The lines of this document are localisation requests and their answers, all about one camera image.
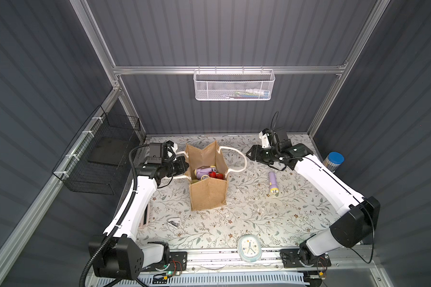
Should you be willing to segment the purple flashlight row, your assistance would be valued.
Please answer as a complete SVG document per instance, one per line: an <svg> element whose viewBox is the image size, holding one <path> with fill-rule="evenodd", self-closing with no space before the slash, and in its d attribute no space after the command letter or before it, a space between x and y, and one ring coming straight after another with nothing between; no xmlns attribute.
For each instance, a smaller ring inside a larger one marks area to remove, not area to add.
<svg viewBox="0 0 431 287"><path fill-rule="evenodd" d="M200 167L195 169L194 174L197 179L208 177L211 172L217 172L215 166Z"/></svg>

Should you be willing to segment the purple flashlight small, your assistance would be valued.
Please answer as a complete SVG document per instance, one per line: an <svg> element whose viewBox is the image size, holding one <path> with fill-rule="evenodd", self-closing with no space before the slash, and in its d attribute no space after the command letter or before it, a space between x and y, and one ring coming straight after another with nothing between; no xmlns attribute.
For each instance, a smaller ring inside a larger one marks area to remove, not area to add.
<svg viewBox="0 0 431 287"><path fill-rule="evenodd" d="M269 172L268 177L269 177L269 191L270 191L270 193L275 195L275 196L278 196L279 187L277 184L277 178L276 178L275 172Z"/></svg>

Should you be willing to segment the brown burlap tote bag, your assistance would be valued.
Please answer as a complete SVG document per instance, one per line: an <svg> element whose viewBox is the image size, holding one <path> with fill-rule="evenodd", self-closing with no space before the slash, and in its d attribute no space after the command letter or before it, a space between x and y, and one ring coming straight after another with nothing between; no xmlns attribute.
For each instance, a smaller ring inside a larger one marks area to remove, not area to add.
<svg viewBox="0 0 431 287"><path fill-rule="evenodd" d="M240 169L228 167L223 155L224 149L241 155L244 160L244 166ZM189 182L190 207L192 211L209 210L226 205L229 175L231 173L243 172L247 168L247 158L240 150L221 146L216 141L203 149L187 144L185 150L179 152L179 155L183 155L190 165L182 178ZM191 184L192 180L197 179L194 174L195 169L207 166L215 166L217 173L224 174L225 179L215 179L208 176L199 179L198 183Z"/></svg>

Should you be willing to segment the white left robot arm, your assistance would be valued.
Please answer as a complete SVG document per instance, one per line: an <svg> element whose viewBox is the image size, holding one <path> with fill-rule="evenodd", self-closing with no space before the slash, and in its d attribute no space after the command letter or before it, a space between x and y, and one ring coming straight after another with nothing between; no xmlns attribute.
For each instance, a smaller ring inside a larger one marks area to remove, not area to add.
<svg viewBox="0 0 431 287"><path fill-rule="evenodd" d="M177 144L172 141L148 143L148 157L138 166L132 165L133 182L114 219L100 236L89 242L90 259L85 265L79 286L86 284L89 270L95 276L111 278L113 286L122 280L135 280L150 265L166 267L170 263L170 248L165 242L136 243L140 224L153 194L164 178L173 179L184 174L189 164L177 155Z"/></svg>

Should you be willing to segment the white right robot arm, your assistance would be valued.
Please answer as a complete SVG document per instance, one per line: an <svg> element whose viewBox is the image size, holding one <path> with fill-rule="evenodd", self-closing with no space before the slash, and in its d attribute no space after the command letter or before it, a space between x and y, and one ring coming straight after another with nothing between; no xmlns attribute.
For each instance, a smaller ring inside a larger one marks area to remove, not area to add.
<svg viewBox="0 0 431 287"><path fill-rule="evenodd" d="M260 145L246 153L248 159L268 167L281 163L321 192L340 216L330 227L299 245L298 257L303 265L311 265L325 253L340 247L352 248L364 238L375 236L380 203L350 188L332 173L306 145L292 144L286 133L273 129L260 132Z"/></svg>

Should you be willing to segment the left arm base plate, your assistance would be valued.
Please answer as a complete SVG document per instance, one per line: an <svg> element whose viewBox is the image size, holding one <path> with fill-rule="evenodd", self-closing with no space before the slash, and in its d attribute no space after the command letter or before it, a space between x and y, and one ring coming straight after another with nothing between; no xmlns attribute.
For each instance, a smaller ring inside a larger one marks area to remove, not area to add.
<svg viewBox="0 0 431 287"><path fill-rule="evenodd" d="M188 253L184 251L174 251L165 254L164 258L158 263L153 263L147 267L143 267L141 272L152 271L185 271L187 266Z"/></svg>

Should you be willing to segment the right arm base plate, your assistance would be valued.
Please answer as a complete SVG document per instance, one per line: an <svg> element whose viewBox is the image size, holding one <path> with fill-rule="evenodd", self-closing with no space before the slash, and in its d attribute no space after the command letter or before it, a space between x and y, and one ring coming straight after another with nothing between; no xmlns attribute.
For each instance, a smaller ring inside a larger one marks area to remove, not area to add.
<svg viewBox="0 0 431 287"><path fill-rule="evenodd" d="M328 254L313 255L305 248L286 248L280 250L280 258L285 268L299 267L330 267L332 265Z"/></svg>

